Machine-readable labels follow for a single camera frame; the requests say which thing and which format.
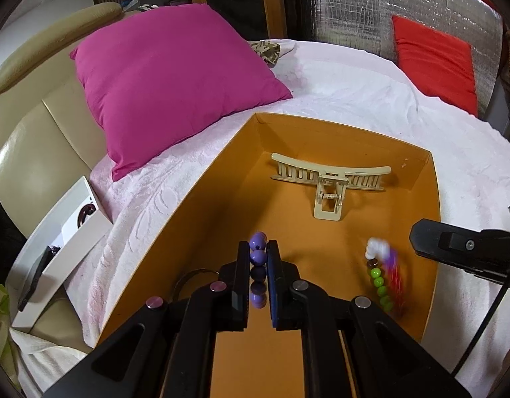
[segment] black cable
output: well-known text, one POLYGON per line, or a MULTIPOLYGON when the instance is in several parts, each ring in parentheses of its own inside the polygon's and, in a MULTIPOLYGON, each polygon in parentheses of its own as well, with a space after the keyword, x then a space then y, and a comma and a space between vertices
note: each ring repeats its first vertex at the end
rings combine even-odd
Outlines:
POLYGON ((459 371, 461 370, 461 367, 463 367, 464 363, 469 358, 469 355, 473 351, 474 347, 476 346, 476 343, 480 339, 481 335, 484 333, 485 328, 487 328, 487 325, 489 324, 491 318, 493 317, 494 312, 498 308, 498 305, 500 305, 500 302, 502 302, 502 299, 504 299, 505 292, 508 291, 508 288, 510 286, 510 274, 507 276, 507 278, 504 281, 504 284, 502 284, 502 287, 500 287, 500 290, 498 291, 498 295, 494 298, 493 303, 491 304, 489 311, 485 315, 484 319, 481 321, 480 327, 476 331, 476 334, 474 334, 473 339, 467 346, 467 349, 465 350, 465 353, 457 363, 456 367, 452 371, 452 376, 455 377, 459 371))
POLYGON ((174 290, 172 291, 172 302, 176 302, 180 297, 180 292, 183 286, 187 284, 187 281, 190 280, 193 276, 198 274, 203 274, 205 272, 213 273, 218 275, 219 273, 213 270, 209 270, 207 268, 199 268, 197 270, 189 271, 187 274, 183 275, 175 284, 174 290))

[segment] bed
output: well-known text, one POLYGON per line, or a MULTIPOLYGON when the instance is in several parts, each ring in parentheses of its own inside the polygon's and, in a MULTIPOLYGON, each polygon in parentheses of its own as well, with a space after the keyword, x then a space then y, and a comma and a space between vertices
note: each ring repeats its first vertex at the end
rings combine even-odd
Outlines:
MULTIPOLYGON (((82 174, 110 214, 113 230, 66 283, 94 346, 127 281, 155 236, 213 158, 254 111, 308 116, 383 133, 432 152, 442 220, 475 230, 510 230, 510 144, 460 109, 421 94, 391 61, 344 46, 288 42, 274 73, 294 98, 221 119, 113 183, 68 53, 85 31, 122 17, 99 5, 57 23, 20 48, 0 71, 0 200, 28 236, 82 174), (65 32, 67 42, 51 47, 65 32)), ((497 286, 440 266, 423 346, 451 370, 497 286)), ((458 380, 485 396, 510 348, 510 292, 458 380)))

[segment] purple bead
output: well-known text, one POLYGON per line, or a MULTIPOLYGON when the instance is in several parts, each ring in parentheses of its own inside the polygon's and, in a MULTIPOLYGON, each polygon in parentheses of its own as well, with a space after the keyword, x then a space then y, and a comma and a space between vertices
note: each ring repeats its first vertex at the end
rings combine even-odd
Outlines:
POLYGON ((253 308, 264 308, 266 306, 266 294, 263 295, 255 295, 250 292, 250 301, 253 305, 253 308))
POLYGON ((250 249, 252 250, 264 250, 266 248, 266 235, 264 232, 256 232, 250 238, 250 249))
POLYGON ((264 266, 254 266, 251 268, 250 275, 254 281, 263 282, 266 279, 266 268, 264 266))
POLYGON ((254 295, 259 295, 259 296, 265 295, 266 294, 266 284, 261 283, 260 281, 254 281, 253 283, 251 283, 250 290, 251 290, 251 293, 253 293, 254 295))
POLYGON ((268 260, 268 255, 263 250, 255 250, 250 253, 251 263, 255 266, 262 266, 268 260))

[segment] cabinet glass door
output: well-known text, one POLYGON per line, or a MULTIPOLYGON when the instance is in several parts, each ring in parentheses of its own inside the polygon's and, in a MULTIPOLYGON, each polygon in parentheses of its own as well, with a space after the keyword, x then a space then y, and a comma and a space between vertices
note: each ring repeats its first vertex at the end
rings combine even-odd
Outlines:
POLYGON ((264 0, 206 0, 245 40, 268 38, 264 0))

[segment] brown hair clip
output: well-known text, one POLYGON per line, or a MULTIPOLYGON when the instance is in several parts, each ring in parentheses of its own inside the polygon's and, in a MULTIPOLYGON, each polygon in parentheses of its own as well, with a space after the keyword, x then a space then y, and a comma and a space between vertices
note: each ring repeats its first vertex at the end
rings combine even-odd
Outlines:
POLYGON ((78 213, 78 222, 77 222, 78 228, 80 228, 80 226, 85 223, 86 217, 88 215, 91 215, 95 211, 96 211, 96 207, 92 203, 88 203, 87 205, 84 205, 82 207, 82 209, 80 210, 80 212, 78 213))

